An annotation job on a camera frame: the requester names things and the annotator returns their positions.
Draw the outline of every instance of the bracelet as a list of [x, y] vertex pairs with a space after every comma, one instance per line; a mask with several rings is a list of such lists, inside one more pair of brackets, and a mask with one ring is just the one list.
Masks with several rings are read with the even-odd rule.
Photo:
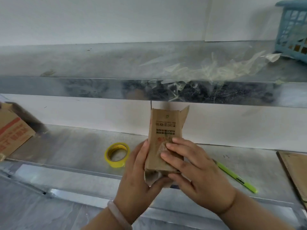
[[128, 223], [113, 201], [108, 201], [108, 208], [124, 230], [132, 230], [132, 226]]

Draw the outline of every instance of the cardboard box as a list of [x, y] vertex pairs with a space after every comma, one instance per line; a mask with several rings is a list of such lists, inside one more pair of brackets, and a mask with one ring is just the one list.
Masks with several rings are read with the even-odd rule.
[[182, 111], [151, 109], [149, 126], [149, 151], [145, 161], [145, 180], [151, 185], [160, 176], [179, 171], [165, 162], [160, 154], [162, 151], [183, 160], [181, 155], [169, 151], [165, 144], [171, 143], [173, 137], [182, 137], [182, 128], [189, 112], [189, 106]]
[[35, 131], [15, 114], [12, 109], [12, 104], [1, 103], [0, 161], [11, 155], [23, 143], [35, 135]]

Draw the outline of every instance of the hand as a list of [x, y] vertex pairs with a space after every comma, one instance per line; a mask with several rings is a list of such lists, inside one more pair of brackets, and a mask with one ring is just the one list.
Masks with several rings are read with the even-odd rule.
[[146, 184], [144, 167], [148, 149], [149, 143], [145, 140], [131, 152], [114, 199], [114, 204], [130, 224], [146, 211], [163, 186], [171, 181], [164, 177], [151, 187]]
[[173, 142], [167, 143], [166, 147], [186, 157], [190, 163], [163, 152], [161, 157], [191, 182], [181, 174], [169, 174], [168, 177], [198, 205], [216, 214], [225, 213], [234, 203], [236, 189], [201, 147], [182, 138], [173, 138]]

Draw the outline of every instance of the forearm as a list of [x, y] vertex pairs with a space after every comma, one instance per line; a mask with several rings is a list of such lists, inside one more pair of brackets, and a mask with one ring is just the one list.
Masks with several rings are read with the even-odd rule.
[[103, 209], [82, 230], [123, 230], [109, 208]]
[[219, 217], [231, 230], [294, 229], [238, 190], [232, 207]]

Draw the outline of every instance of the right hand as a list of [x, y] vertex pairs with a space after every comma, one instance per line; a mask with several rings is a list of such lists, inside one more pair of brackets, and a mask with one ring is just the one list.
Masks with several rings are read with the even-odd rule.
[[227, 212], [235, 201], [236, 189], [201, 147], [182, 138], [173, 138], [173, 142], [166, 147], [186, 157], [190, 163], [164, 152], [161, 157], [190, 181], [181, 174], [168, 174], [168, 177], [198, 205], [218, 215]]

